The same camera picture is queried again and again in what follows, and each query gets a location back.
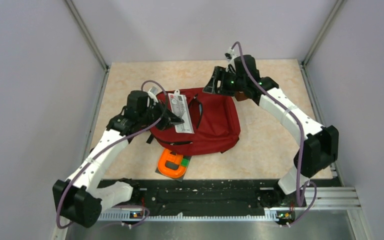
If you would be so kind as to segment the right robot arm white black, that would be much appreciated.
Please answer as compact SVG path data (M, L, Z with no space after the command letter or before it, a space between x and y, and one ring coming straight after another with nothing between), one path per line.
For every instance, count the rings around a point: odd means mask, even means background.
M263 110L269 112L294 137L299 149L288 173L278 180L273 200L287 206L297 190L315 174L338 159L339 131L324 126L299 109L271 77L261 77L253 56L228 53L226 67L215 66L203 92L223 96L244 93Z

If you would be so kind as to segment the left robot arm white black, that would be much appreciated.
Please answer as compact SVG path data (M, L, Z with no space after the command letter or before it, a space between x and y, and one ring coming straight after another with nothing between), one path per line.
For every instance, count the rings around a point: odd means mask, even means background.
M118 204L134 207L140 202L138 185L123 178L112 185L99 187L103 176L137 135L151 128L165 130L184 121L169 109L170 97L163 90L163 99L157 99L152 91L133 90L121 112L112 117L102 137L82 164L66 179L57 180L53 187L56 210L56 225L61 218L85 228L93 226L100 214Z

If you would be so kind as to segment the red backpack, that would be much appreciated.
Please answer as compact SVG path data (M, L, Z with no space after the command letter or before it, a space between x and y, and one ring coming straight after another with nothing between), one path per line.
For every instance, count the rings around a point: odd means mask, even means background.
M230 96L203 92L203 88L180 89L186 96L194 133L178 133L174 127L150 129L146 143L157 141L162 147L184 156L223 153L239 141L240 121Z

